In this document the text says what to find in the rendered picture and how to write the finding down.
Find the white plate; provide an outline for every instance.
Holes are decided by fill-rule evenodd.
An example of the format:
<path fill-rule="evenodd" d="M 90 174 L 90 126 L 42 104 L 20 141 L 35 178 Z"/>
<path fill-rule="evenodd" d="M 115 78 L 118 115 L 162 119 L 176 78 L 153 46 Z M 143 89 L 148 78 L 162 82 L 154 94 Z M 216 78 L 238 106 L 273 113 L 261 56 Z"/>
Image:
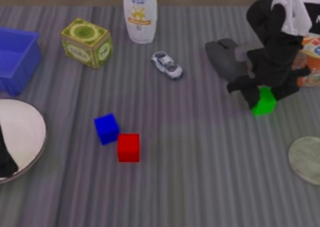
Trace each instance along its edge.
<path fill-rule="evenodd" d="M 305 181 L 320 185 L 320 138 L 303 137 L 290 147 L 289 163 L 293 171 Z"/>
<path fill-rule="evenodd" d="M 27 171 L 39 158 L 46 140 L 46 123 L 30 104 L 13 99 L 0 99 L 0 125 L 8 152 L 19 169 L 0 184 Z"/>

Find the bottle label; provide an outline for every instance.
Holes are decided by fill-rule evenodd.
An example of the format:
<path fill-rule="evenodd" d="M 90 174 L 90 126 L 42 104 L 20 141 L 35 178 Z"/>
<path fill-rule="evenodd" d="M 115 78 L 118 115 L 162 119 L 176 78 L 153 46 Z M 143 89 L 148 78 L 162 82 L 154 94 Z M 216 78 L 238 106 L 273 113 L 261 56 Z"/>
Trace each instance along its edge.
<path fill-rule="evenodd" d="M 132 9 L 128 21 L 134 25 L 140 26 L 137 30 L 141 30 L 141 26 L 151 25 L 151 20 L 146 16 L 146 1 L 147 0 L 130 0 Z"/>

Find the toy car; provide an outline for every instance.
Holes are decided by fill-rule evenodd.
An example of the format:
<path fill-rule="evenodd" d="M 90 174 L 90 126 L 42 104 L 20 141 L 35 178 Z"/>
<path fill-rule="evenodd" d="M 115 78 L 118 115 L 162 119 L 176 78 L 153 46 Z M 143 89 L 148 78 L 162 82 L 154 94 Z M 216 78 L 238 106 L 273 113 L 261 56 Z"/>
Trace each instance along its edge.
<path fill-rule="evenodd" d="M 172 80 L 179 80 L 183 75 L 183 70 L 166 52 L 155 52 L 151 57 L 151 62 Z"/>

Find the cube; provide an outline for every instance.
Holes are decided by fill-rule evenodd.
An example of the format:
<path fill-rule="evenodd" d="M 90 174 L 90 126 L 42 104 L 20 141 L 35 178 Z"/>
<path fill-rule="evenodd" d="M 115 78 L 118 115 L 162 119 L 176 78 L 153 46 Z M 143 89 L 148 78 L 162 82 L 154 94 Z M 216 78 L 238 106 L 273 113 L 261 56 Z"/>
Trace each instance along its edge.
<path fill-rule="evenodd" d="M 0 27 L 0 92 L 20 95 L 41 61 L 39 33 Z"/>
<path fill-rule="evenodd" d="M 277 100 L 269 87 L 261 87 L 260 100 L 252 109 L 252 113 L 256 116 L 270 114 L 274 111 Z"/>
<path fill-rule="evenodd" d="M 65 54 L 93 69 L 99 69 L 113 52 L 110 32 L 80 18 L 60 35 Z"/>
<path fill-rule="evenodd" d="M 120 128 L 112 113 L 96 118 L 94 124 L 102 145 L 109 144 L 118 139 Z"/>
<path fill-rule="evenodd" d="M 117 157 L 122 163 L 140 161 L 140 136 L 138 133 L 121 133 L 117 141 Z"/>

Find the blue bin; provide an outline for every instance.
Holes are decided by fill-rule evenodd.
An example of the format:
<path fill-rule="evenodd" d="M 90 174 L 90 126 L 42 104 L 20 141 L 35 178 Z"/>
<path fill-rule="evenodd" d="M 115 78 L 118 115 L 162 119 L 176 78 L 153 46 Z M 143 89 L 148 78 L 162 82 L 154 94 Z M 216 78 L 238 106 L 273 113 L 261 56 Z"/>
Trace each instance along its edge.
<path fill-rule="evenodd" d="M 39 33 L 0 27 L 0 92 L 20 95 L 41 61 Z"/>

